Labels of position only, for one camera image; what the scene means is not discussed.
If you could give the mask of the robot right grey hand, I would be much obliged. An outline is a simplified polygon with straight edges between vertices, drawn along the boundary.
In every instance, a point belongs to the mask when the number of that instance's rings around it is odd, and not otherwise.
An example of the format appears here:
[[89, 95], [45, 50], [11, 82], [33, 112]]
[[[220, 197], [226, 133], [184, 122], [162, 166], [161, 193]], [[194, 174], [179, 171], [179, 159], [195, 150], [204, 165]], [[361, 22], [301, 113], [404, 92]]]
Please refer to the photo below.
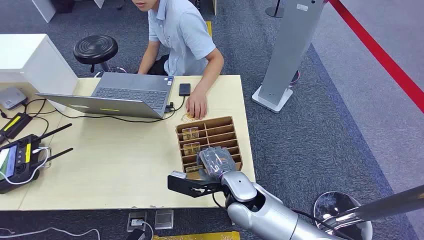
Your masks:
[[225, 172], [236, 171], [236, 163], [227, 148], [221, 146], [203, 148], [197, 153], [196, 163], [200, 180], [218, 180]]

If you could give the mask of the person's left hand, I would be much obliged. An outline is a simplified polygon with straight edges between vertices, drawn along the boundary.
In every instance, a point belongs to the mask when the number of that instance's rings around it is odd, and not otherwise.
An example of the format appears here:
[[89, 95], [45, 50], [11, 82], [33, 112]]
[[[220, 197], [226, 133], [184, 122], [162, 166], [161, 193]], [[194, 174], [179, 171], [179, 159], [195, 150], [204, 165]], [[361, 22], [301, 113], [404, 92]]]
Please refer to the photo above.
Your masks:
[[202, 88], [196, 88], [186, 101], [187, 113], [196, 120], [203, 119], [208, 110], [207, 91]]

